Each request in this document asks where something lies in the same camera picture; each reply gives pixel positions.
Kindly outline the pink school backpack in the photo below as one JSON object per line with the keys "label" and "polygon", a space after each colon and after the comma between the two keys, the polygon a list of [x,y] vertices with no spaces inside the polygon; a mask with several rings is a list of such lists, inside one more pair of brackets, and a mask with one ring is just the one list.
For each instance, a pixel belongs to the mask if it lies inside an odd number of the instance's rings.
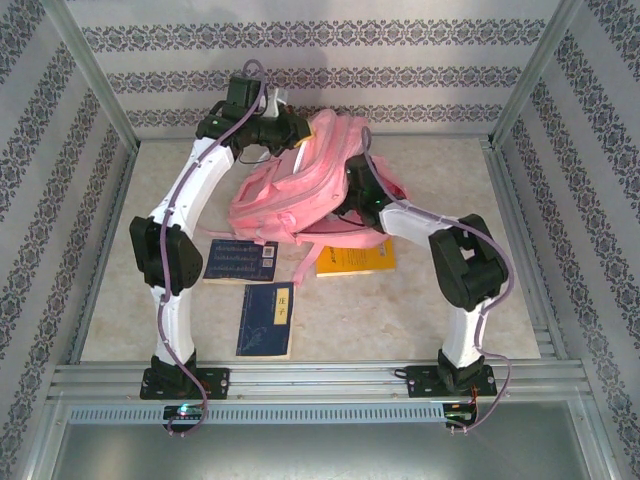
{"label": "pink school backpack", "polygon": [[269,241],[311,249],[292,282],[300,285],[325,247],[373,248],[390,238],[371,227],[332,219],[348,190],[345,164],[363,153],[361,132],[369,121],[325,109],[309,120],[315,138],[254,167],[231,201],[231,231],[216,239]]}

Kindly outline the aluminium frame post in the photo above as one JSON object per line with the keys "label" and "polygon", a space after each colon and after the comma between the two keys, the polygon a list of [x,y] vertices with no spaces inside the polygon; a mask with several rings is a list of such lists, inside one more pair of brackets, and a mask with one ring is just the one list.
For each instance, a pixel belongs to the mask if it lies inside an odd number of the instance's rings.
{"label": "aluminium frame post", "polygon": [[65,0],[39,0],[129,152],[140,140]]}
{"label": "aluminium frame post", "polygon": [[501,146],[508,136],[529,95],[550,62],[565,32],[584,0],[560,0],[546,25],[533,54],[502,109],[498,121],[488,136],[492,148]]}

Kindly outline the long aluminium base rail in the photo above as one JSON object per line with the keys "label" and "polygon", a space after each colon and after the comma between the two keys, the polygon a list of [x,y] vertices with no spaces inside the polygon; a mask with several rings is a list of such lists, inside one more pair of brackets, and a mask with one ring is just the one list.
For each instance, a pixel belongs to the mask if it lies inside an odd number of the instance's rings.
{"label": "long aluminium base rail", "polygon": [[[230,362],[231,403],[356,403],[409,401],[404,380],[394,376],[399,362]],[[86,362],[54,369],[48,402],[133,404],[140,400],[142,362]],[[515,360],[511,370],[493,364],[498,385],[506,375],[509,400],[563,398],[591,392],[579,360]]]}

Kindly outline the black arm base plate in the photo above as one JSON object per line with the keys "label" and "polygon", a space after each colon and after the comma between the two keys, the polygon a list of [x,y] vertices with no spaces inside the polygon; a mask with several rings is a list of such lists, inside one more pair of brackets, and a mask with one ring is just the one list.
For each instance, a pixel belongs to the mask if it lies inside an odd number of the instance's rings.
{"label": "black arm base plate", "polygon": [[[226,368],[197,368],[193,373],[210,400],[225,400],[228,395],[230,370]],[[196,383],[181,369],[167,372],[147,368],[140,388],[142,400],[196,400],[202,394]]]}
{"label": "black arm base plate", "polygon": [[396,368],[393,374],[405,381],[410,398],[471,397],[473,394],[494,397],[498,393],[493,369],[489,365],[484,365],[479,374],[452,390],[440,378],[435,365]]}

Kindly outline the aluminium side rail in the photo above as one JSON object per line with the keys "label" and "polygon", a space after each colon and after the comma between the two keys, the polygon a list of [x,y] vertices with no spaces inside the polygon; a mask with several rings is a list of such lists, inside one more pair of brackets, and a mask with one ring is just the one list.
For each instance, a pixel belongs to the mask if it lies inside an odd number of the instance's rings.
{"label": "aluminium side rail", "polygon": [[531,322],[546,328],[556,358],[587,364],[578,315],[524,168],[510,166],[488,141],[481,145]]}
{"label": "aluminium side rail", "polygon": [[94,269],[89,278],[89,284],[80,305],[77,322],[71,331],[65,355],[62,357],[62,362],[66,365],[79,364],[81,361],[91,319],[97,303],[100,285],[104,277],[109,254],[117,232],[119,218],[124,206],[138,153],[139,148],[136,148],[128,155],[115,184],[112,202],[107,211],[108,215],[105,220],[105,229],[101,236],[99,249],[95,257]]}

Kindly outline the blue book with yellow label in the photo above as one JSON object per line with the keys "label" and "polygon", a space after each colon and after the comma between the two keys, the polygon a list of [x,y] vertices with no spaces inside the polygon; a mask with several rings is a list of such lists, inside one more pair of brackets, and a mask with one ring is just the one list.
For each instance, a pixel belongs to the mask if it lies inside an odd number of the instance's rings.
{"label": "blue book with yellow label", "polygon": [[295,284],[245,286],[236,355],[252,359],[288,358]]}

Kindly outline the controller board with LED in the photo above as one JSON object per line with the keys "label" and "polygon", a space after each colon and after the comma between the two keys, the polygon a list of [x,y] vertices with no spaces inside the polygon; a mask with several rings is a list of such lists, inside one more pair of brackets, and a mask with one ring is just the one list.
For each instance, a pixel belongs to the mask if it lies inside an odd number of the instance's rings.
{"label": "controller board with LED", "polygon": [[478,418],[476,403],[445,403],[443,405],[446,425],[453,428],[468,428]]}
{"label": "controller board with LED", "polygon": [[165,421],[199,421],[204,409],[200,405],[182,404],[166,406],[163,411]]}

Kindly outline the grey sheet metal panel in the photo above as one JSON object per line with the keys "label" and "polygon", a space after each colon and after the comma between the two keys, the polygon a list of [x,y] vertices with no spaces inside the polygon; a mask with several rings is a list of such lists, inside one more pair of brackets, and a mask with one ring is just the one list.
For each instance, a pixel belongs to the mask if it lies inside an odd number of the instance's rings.
{"label": "grey sheet metal panel", "polygon": [[435,424],[72,425],[52,480],[609,480],[568,431],[451,435]]}

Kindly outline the dark blue book white print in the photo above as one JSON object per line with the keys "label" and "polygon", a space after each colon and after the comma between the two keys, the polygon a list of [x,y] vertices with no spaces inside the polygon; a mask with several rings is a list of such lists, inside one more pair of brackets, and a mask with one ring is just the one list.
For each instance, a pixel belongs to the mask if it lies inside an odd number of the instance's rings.
{"label": "dark blue book white print", "polygon": [[213,239],[202,279],[208,283],[272,283],[278,243]]}

